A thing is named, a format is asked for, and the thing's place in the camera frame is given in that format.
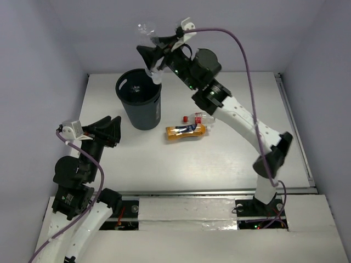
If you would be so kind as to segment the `orange juice bottle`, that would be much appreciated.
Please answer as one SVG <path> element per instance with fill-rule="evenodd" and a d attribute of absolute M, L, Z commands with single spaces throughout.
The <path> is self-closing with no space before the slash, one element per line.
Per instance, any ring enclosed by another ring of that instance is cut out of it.
<path fill-rule="evenodd" d="M 211 127 L 203 124 L 191 124 L 183 126 L 174 126 L 166 128 L 166 138 L 169 141 L 179 140 L 183 138 L 197 138 L 208 134 Z"/>

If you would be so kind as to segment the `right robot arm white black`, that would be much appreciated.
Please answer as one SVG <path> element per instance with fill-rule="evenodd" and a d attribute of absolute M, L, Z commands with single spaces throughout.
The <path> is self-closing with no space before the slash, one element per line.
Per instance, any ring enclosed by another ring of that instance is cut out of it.
<path fill-rule="evenodd" d="M 183 52 L 184 37 L 156 37 L 154 40 L 153 47 L 137 46 L 151 79 L 157 83 L 155 75 L 168 67 L 195 91 L 192 99 L 201 110 L 227 124 L 257 150 L 259 156 L 253 164 L 257 187 L 249 204 L 257 214 L 266 214 L 276 199 L 279 184 L 276 177 L 289 152 L 292 134 L 279 133 L 259 121 L 255 109 L 249 112 L 216 80 L 222 66 L 213 51 L 201 48 L 190 58 Z"/>

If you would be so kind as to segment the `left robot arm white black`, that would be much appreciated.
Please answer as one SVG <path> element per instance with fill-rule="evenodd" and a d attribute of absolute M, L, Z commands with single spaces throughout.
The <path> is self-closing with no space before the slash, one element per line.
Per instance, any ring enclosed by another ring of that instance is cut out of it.
<path fill-rule="evenodd" d="M 57 184 L 46 247 L 38 262 L 79 262 L 88 244 L 103 223 L 124 212 L 122 196 L 104 187 L 100 160 L 105 148 L 114 148 L 121 139 L 121 117 L 106 116 L 82 126 L 64 121 L 57 137 L 78 152 L 63 156 L 54 168 Z"/>

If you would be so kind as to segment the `clear crushed bottle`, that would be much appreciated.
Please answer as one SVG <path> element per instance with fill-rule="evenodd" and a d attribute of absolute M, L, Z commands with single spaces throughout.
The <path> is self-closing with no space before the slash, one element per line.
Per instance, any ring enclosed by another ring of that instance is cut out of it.
<path fill-rule="evenodd" d="M 156 47 L 156 26 L 153 22 L 144 21 L 140 22 L 137 26 L 137 33 L 139 37 L 139 45 L 147 47 Z M 163 71 L 158 70 L 159 60 L 156 61 L 156 66 L 152 69 L 145 67 L 145 73 L 150 77 L 154 84 L 161 84 Z"/>

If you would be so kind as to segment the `clear bottle red cap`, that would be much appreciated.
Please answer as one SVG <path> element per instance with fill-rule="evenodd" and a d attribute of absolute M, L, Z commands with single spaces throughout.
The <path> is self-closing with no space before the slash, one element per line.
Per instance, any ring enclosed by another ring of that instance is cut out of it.
<path fill-rule="evenodd" d="M 184 123 L 212 125 L 216 120 L 205 112 L 197 112 L 183 117 Z"/>

